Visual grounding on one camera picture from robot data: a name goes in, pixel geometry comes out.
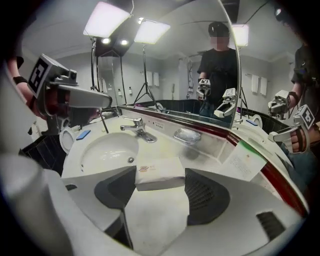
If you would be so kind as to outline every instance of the tissue box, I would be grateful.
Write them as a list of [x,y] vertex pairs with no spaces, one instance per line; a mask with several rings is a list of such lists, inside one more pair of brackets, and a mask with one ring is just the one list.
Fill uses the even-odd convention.
[[185,185],[185,169],[178,157],[139,161],[135,186],[138,191],[165,190]]

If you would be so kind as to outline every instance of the soap dish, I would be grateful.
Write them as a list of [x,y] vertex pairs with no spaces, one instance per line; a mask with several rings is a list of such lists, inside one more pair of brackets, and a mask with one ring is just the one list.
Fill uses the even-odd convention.
[[173,137],[179,141],[182,141],[188,145],[194,145],[201,140],[201,133],[194,130],[181,128],[176,130]]

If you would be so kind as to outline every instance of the tripod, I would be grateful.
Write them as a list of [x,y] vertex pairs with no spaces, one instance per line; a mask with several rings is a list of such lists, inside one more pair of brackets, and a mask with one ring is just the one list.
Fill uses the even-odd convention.
[[[145,45],[143,46],[143,72],[144,72],[144,84],[142,85],[142,87],[141,87],[141,89],[140,89],[137,97],[135,98],[133,105],[135,105],[136,102],[137,102],[138,100],[140,100],[143,96],[148,95],[148,96],[151,98],[151,100],[153,101],[155,108],[156,108],[157,110],[159,110],[159,107],[158,107],[158,105],[157,105],[156,99],[155,99],[152,91],[150,90],[149,84],[148,84],[148,82],[147,82],[146,46],[145,46]],[[145,93],[144,93],[142,96],[140,96],[140,93],[142,92],[143,88],[145,88]]]
[[242,103],[244,103],[245,107],[246,107],[246,113],[248,115],[249,118],[249,110],[248,110],[248,104],[247,104],[247,100],[246,100],[246,96],[244,93],[244,89],[242,87],[242,85],[240,85],[241,91],[240,91],[240,96],[239,98],[241,99],[241,110],[240,110],[240,119],[242,118],[242,112],[243,112],[243,108],[242,108]]

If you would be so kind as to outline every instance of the black cap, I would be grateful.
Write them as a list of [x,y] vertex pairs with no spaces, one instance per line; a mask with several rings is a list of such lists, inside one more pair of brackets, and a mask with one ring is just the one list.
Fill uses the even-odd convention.
[[220,21],[210,23],[208,32],[210,37],[229,37],[229,28]]
[[286,10],[279,5],[274,6],[274,16],[278,22],[294,25],[294,20],[291,18],[289,13],[287,13]]

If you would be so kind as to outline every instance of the blue object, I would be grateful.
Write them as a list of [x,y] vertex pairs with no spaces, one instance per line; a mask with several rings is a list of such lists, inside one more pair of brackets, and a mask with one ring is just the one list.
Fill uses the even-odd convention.
[[247,119],[246,120],[248,123],[252,124],[253,126],[258,126],[254,121]]
[[81,133],[77,138],[76,140],[79,141],[79,140],[82,140],[84,137],[86,137],[89,133],[91,132],[91,130],[85,130],[83,133]]

